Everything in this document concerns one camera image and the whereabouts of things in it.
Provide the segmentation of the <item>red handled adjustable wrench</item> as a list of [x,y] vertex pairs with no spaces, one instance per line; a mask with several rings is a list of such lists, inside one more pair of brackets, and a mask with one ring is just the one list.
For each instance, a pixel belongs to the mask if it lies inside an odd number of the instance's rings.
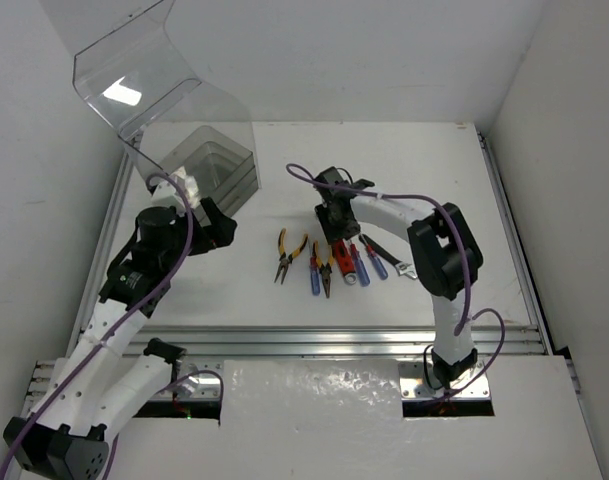
[[341,272],[344,282],[347,285],[354,285],[357,282],[357,273],[345,242],[342,239],[334,242],[332,244],[332,250],[335,262]]

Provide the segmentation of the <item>black handled adjustable wrench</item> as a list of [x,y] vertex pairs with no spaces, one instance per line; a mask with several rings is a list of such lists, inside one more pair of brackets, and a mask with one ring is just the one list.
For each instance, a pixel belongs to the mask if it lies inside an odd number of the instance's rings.
[[363,235],[363,238],[364,238],[365,244],[368,245],[369,247],[371,247],[372,250],[379,257],[381,257],[386,262],[388,262],[391,266],[393,266],[399,276],[405,276],[412,280],[418,279],[418,274],[416,272],[416,269],[415,269],[415,266],[413,263],[405,262],[405,261],[398,259],[394,255],[392,255],[390,252],[388,252],[385,248],[383,248],[381,245],[379,245],[377,242],[375,242],[368,235]]

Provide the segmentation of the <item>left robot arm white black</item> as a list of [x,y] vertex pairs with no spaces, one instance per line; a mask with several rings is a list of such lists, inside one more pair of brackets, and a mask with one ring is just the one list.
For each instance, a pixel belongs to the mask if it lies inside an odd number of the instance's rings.
[[186,351],[159,338],[115,384],[109,381],[183,261],[233,242],[236,221],[210,198],[200,204],[206,226],[176,207],[153,206],[137,215],[59,377],[29,414],[5,427],[7,462],[46,479],[105,479],[123,427],[155,394],[177,385]]

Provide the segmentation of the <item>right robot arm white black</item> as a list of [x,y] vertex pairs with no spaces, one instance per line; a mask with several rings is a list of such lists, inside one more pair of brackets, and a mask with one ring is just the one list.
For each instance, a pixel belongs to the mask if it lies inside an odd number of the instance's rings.
[[315,213],[335,247],[376,226],[410,246],[415,273],[431,296],[435,323],[433,374],[447,389],[477,362],[468,313],[471,287],[483,265],[482,252],[459,207],[436,203],[432,210],[375,192],[374,184],[342,179],[335,167],[314,178],[322,203]]

